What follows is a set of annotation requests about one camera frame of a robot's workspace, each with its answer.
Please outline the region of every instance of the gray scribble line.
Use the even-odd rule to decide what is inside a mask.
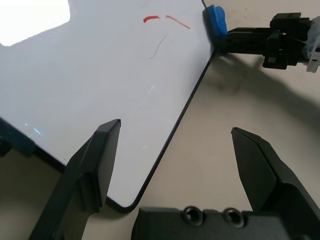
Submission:
[[[145,4],[143,4],[143,6],[141,7],[141,9],[143,9],[147,4],[149,3],[149,0],[148,1],[146,1],[146,3]]]
[[[156,50],[155,50],[155,52],[154,52],[153,56],[152,56],[152,57],[150,57],[148,60],[150,60],[150,59],[153,59],[153,58],[154,58],[154,56],[156,55],[156,53],[157,53],[157,51],[158,51],[158,49],[159,49],[159,47],[160,47],[160,44],[165,40],[165,38],[166,38],[167,34],[168,34],[168,33],[166,33],[166,34],[164,35],[164,38],[163,38],[163,39],[161,40],[161,42],[159,43],[159,45],[158,45],[158,47],[156,48]]]

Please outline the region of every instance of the black plastic part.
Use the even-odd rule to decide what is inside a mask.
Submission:
[[[287,66],[307,63],[303,55],[305,41],[312,21],[301,13],[278,13],[269,28],[237,27],[222,37],[215,37],[213,28],[203,12],[207,30],[214,45],[222,53],[264,56],[263,67],[285,70]]]
[[[295,239],[320,239],[320,210],[292,170],[258,135],[235,127],[239,176],[253,211],[278,213]]]
[[[12,148],[23,155],[31,156],[36,149],[36,144],[27,136],[23,135],[12,125],[0,118],[0,136],[2,141],[6,141]]]
[[[212,58],[215,54],[216,54],[216,50],[213,51],[213,53],[212,53],[210,58]],[[163,146],[158,158],[156,159],[154,165],[152,166],[152,169],[151,169],[150,173],[148,174],[147,178],[145,179],[145,181],[144,181],[144,183],[142,185],[142,188],[140,189],[140,191],[139,191],[138,195],[136,196],[135,200],[133,201],[133,203],[130,206],[123,207],[123,206],[120,206],[118,203],[116,203],[115,201],[113,201],[109,197],[106,199],[106,204],[108,204],[115,211],[117,211],[119,213],[122,213],[122,214],[130,213],[131,211],[133,211],[136,208],[136,206],[140,202],[140,199],[142,198],[142,196],[143,196],[143,194],[144,194],[144,192],[145,192],[145,190],[146,190],[146,188],[147,188],[152,176],[154,175],[154,173],[155,173],[155,171],[156,171],[156,169],[157,169],[157,167],[158,167],[158,165],[159,165],[159,163],[161,161],[161,158],[165,154],[165,151],[166,151],[171,139],[173,138],[173,136],[174,136],[174,134],[175,134],[175,132],[176,132],[181,120],[182,120],[182,118],[184,117],[184,115],[185,115],[185,113],[186,113],[186,111],[188,109],[188,106],[189,106],[192,98],[194,97],[194,95],[195,95],[195,93],[196,93],[196,91],[197,91],[197,89],[198,89],[198,87],[199,87],[199,85],[201,83],[201,80],[203,79],[203,77],[204,77],[209,65],[210,65],[210,60],[206,64],[206,66],[205,66],[205,68],[204,68],[204,70],[203,70],[198,82],[196,83],[196,85],[195,85],[195,87],[194,87],[194,89],[193,89],[188,101],[186,102],[186,104],[185,104],[185,106],[184,106],[184,108],[183,108],[178,120],[176,121],[176,123],[175,123],[175,125],[174,125],[174,127],[173,127],[173,129],[172,129],[172,131],[171,131],[171,133],[170,133],[170,135],[168,137],[168,139],[166,140],[166,142],[165,142],[165,144],[164,144],[164,146]]]
[[[116,156],[120,120],[105,123],[72,156],[30,240],[80,240],[88,217],[104,205]]]
[[[12,149],[12,144],[0,135],[0,158],[4,157]]]
[[[132,240],[289,240],[276,214],[242,212],[247,224],[231,225],[225,213],[204,210],[204,221],[194,227],[175,208],[143,207],[135,221]]]

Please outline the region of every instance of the table surface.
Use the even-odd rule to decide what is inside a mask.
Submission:
[[[64,165],[99,125],[121,119],[108,197],[129,207],[211,56],[203,9],[201,0],[69,0],[69,15],[46,19],[65,24],[0,47],[0,117]],[[3,35],[27,32],[14,10]],[[44,24],[48,13],[29,24]]]
[[[314,18],[320,4],[315,0],[206,3],[224,8],[229,29],[267,27],[277,13],[302,12],[303,17]],[[320,206],[319,106],[319,73],[307,73],[303,65],[271,70],[261,69],[258,56],[216,57],[138,207],[250,210],[230,134],[234,126],[270,142]],[[1,160],[6,164],[0,168],[1,192],[7,195],[0,203],[6,210],[0,217],[0,234],[5,236],[1,239],[20,240],[30,234],[58,178],[40,160],[21,158],[11,153]],[[12,181],[10,189],[6,181]],[[126,215],[105,208],[89,218],[82,239],[129,240],[138,207]]]

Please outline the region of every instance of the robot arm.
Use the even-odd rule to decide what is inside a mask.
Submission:
[[[320,17],[310,20],[301,13],[278,13],[270,27],[237,27],[227,31],[225,13],[211,5],[203,18],[213,45],[222,53],[264,56],[263,67],[287,69],[297,63],[315,73],[320,64]]]

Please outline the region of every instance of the marker scribble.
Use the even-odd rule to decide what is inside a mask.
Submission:
[[[184,23],[180,22],[179,20],[177,20],[176,18],[174,18],[173,16],[170,15],[166,15],[165,16],[167,19],[171,19],[173,21],[176,21],[178,24],[181,24],[182,26],[186,27],[187,29],[190,29],[190,27],[188,25],[185,25]]]
[[[151,20],[151,19],[160,19],[159,16],[147,16],[143,19],[143,22],[146,23],[148,20]]]
[[[156,53],[157,53],[157,51],[158,51],[158,49],[159,49],[159,47],[160,47],[160,44],[165,40],[165,38],[166,38],[167,34],[168,34],[168,33],[166,33],[166,34],[164,35],[164,38],[163,38],[163,39],[161,40],[161,42],[158,44],[158,47],[156,48],[156,50],[155,50],[155,52],[154,52],[153,56],[152,56],[152,57],[150,57],[148,60],[150,60],[150,59],[153,59],[153,58],[154,58],[154,56],[156,55]]]

